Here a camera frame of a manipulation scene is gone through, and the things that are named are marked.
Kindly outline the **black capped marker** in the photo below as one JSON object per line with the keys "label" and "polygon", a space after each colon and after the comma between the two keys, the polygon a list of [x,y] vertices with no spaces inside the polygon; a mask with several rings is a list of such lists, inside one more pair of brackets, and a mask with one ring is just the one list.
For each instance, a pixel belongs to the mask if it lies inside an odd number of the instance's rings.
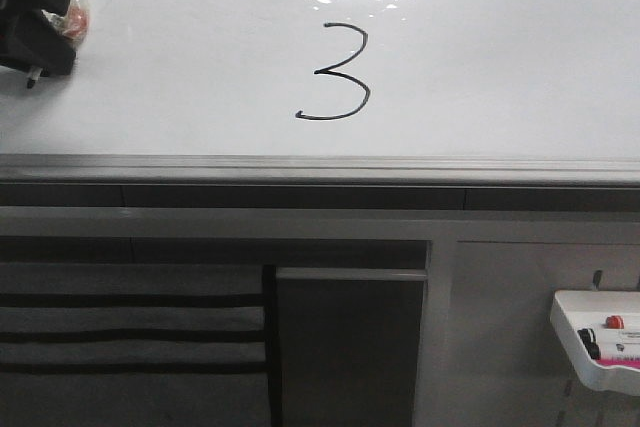
{"label": "black capped marker", "polygon": [[639,360],[639,345],[628,343],[594,343],[586,344],[586,350],[593,360],[597,361],[630,361]]}
{"label": "black capped marker", "polygon": [[616,330],[604,329],[596,330],[591,328],[583,328],[577,331],[578,336],[583,342],[588,343],[613,343],[613,344],[638,344],[638,330]]}

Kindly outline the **black capped marker lower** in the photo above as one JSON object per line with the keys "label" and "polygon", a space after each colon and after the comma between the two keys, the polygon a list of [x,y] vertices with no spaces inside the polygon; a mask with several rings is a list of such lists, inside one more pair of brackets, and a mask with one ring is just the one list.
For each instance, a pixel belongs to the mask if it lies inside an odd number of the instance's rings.
{"label": "black capped marker lower", "polygon": [[586,344],[586,350],[593,360],[597,361],[630,361],[639,360],[639,345],[628,343],[594,343]]}

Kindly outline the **grey slatted shelf rack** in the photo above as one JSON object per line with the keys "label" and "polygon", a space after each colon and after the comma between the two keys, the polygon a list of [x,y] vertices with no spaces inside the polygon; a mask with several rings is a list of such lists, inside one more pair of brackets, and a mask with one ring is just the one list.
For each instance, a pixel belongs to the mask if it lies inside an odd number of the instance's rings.
{"label": "grey slatted shelf rack", "polygon": [[5,426],[278,426],[270,266],[1,267]]}

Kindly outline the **red round magnet holder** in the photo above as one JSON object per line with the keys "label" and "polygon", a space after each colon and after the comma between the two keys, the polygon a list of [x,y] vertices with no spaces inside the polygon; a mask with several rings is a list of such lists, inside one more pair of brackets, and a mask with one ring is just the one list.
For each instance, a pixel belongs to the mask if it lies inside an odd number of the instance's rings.
{"label": "red round magnet holder", "polygon": [[62,24],[62,35],[73,42],[82,42],[89,30],[89,9],[82,5],[71,5]]}

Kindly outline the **black capped marker upper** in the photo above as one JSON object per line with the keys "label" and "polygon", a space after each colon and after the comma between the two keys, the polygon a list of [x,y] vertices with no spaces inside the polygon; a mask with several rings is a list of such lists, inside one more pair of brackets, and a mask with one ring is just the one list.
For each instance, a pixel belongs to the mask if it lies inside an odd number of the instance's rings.
{"label": "black capped marker upper", "polygon": [[596,330],[591,328],[583,328],[577,331],[578,336],[583,342],[588,343],[613,343],[613,344],[638,344],[638,330],[616,330],[604,329]]}

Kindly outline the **white plastic marker tray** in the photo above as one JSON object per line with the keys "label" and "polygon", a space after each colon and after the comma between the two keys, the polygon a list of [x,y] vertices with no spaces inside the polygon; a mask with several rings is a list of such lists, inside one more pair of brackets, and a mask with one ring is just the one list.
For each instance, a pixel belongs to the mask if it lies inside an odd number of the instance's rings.
{"label": "white plastic marker tray", "polygon": [[604,367],[593,360],[577,331],[583,328],[607,329],[611,315],[639,315],[639,294],[631,291],[559,290],[554,294],[551,324],[579,380],[594,391],[639,395],[639,370]]}

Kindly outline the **dark cabinet door panel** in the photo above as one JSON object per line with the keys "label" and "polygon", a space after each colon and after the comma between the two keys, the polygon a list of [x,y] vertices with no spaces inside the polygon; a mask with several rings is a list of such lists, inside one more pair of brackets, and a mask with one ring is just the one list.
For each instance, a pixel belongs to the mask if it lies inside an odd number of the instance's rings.
{"label": "dark cabinet door panel", "polygon": [[423,270],[277,271],[287,426],[410,426]]}

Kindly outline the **grey aluminium whiteboard frame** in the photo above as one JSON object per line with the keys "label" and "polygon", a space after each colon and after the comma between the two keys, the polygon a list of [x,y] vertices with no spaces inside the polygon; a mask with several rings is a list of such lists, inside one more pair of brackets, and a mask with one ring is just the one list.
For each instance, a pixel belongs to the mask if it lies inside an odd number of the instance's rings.
{"label": "grey aluminium whiteboard frame", "polygon": [[4,154],[14,183],[636,188],[636,159]]}

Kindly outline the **red capped marker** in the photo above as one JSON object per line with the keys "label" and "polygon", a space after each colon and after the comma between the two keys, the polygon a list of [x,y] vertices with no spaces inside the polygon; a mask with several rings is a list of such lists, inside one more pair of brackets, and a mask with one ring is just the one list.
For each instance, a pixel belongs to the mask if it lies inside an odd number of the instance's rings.
{"label": "red capped marker", "polygon": [[611,315],[605,319],[604,326],[611,330],[639,330],[639,315]]}

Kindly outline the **pink marker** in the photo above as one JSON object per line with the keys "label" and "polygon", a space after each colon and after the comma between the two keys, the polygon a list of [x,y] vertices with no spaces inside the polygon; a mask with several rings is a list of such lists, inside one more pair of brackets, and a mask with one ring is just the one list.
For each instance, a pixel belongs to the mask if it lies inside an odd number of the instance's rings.
{"label": "pink marker", "polygon": [[597,363],[604,367],[629,367],[632,369],[640,369],[639,360],[619,360],[619,359],[601,359]]}

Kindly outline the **white glossy whiteboard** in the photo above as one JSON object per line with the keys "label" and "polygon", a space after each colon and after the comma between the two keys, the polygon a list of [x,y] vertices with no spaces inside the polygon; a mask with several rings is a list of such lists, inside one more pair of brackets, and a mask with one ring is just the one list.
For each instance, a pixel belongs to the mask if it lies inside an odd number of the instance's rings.
{"label": "white glossy whiteboard", "polygon": [[5,154],[627,159],[639,0],[88,0]]}

